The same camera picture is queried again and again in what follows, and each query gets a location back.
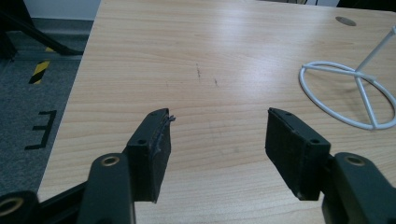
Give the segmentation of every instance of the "black and yellow tape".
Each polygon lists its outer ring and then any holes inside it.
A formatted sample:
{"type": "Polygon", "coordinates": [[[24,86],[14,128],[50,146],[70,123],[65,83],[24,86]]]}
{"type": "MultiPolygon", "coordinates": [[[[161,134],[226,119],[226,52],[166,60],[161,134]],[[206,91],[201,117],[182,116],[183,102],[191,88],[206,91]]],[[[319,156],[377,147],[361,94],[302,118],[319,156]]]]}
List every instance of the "black and yellow tape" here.
{"type": "MultiPolygon", "coordinates": [[[[46,48],[46,51],[50,52],[53,51],[50,48],[46,48]]],[[[29,84],[40,84],[41,79],[44,76],[47,68],[50,66],[50,61],[44,61],[37,64],[35,67],[35,72],[33,73],[32,77],[29,80],[29,84]]]]}

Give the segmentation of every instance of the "light wood tabletop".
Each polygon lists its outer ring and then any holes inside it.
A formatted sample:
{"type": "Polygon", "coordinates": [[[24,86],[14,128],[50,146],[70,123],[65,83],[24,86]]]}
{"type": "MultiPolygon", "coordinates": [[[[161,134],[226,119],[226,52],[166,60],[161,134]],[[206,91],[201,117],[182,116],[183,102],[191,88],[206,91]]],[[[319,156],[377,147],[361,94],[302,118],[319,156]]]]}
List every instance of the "light wood tabletop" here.
{"type": "MultiPolygon", "coordinates": [[[[172,154],[157,204],[138,223],[323,223],[265,154],[267,110],[295,114],[332,143],[373,161],[396,186],[396,127],[365,131],[319,109],[298,81],[304,63],[357,67],[396,21],[391,12],[232,0],[102,0],[40,190],[46,200],[121,152],[147,113],[168,107],[172,154]],[[347,26],[335,19],[356,22],[347,26]]],[[[396,94],[396,39],[367,65],[396,94]]],[[[308,71],[329,107],[369,122],[352,77],[308,71]]],[[[389,102],[365,84],[381,122],[389,102]]]]}

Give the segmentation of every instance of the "screw hole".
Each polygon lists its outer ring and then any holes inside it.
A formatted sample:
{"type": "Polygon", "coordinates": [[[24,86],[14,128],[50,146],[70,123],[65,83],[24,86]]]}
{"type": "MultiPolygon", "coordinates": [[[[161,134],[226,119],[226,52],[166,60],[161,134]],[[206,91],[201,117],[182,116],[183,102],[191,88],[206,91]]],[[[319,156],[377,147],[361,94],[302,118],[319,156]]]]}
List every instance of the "screw hole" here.
{"type": "Polygon", "coordinates": [[[0,202],[0,217],[6,216],[18,210],[23,205],[23,198],[15,197],[0,202]]]}
{"type": "Polygon", "coordinates": [[[346,161],[351,163],[352,165],[363,166],[365,163],[363,160],[354,157],[354,156],[347,156],[345,157],[346,161]]]}
{"type": "Polygon", "coordinates": [[[139,145],[143,145],[143,144],[146,144],[147,141],[144,140],[144,139],[140,139],[139,141],[137,141],[137,143],[138,143],[139,145]]]}
{"type": "Polygon", "coordinates": [[[318,144],[318,143],[320,143],[320,141],[318,140],[318,139],[311,139],[311,140],[309,140],[311,143],[313,143],[313,144],[318,144]]]}
{"type": "Polygon", "coordinates": [[[106,157],[106,158],[102,159],[101,163],[103,166],[112,166],[114,164],[117,164],[119,161],[120,161],[120,158],[111,156],[111,157],[106,157]]]}

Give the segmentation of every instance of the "wooden table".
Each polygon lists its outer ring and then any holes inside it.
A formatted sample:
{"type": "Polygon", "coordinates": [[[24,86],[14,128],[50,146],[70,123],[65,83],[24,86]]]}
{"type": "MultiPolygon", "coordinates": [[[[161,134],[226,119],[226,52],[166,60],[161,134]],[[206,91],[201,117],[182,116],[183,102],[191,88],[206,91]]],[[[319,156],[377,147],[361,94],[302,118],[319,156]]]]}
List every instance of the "wooden table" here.
{"type": "MultiPolygon", "coordinates": [[[[158,203],[136,204],[138,223],[322,223],[321,202],[294,198],[265,154],[267,109],[297,115],[332,143],[332,154],[372,160],[395,186],[396,128],[348,126],[298,81],[311,61],[356,67],[395,20],[390,12],[250,0],[103,0],[40,199],[85,181],[94,159],[121,152],[148,112],[169,107],[173,152],[158,203]]],[[[395,42],[364,70],[393,94],[395,42]]],[[[325,104],[368,122],[353,78],[306,77],[325,104]]],[[[375,113],[390,119],[385,98],[368,90],[375,113]]]]}

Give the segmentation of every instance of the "gray carpet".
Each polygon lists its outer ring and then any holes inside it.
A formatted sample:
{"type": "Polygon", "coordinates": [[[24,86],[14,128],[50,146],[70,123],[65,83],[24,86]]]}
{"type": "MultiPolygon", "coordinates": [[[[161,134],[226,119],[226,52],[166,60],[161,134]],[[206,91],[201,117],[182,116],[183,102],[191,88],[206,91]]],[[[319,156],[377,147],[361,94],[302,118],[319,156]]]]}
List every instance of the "gray carpet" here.
{"type": "MultiPolygon", "coordinates": [[[[79,50],[84,50],[92,28],[92,21],[34,23],[79,50]]],[[[0,61],[0,196],[38,191],[80,63],[76,57],[55,55],[41,82],[32,84],[37,64],[45,61],[46,47],[21,32],[7,34],[20,54],[14,61],[0,61]]]]}

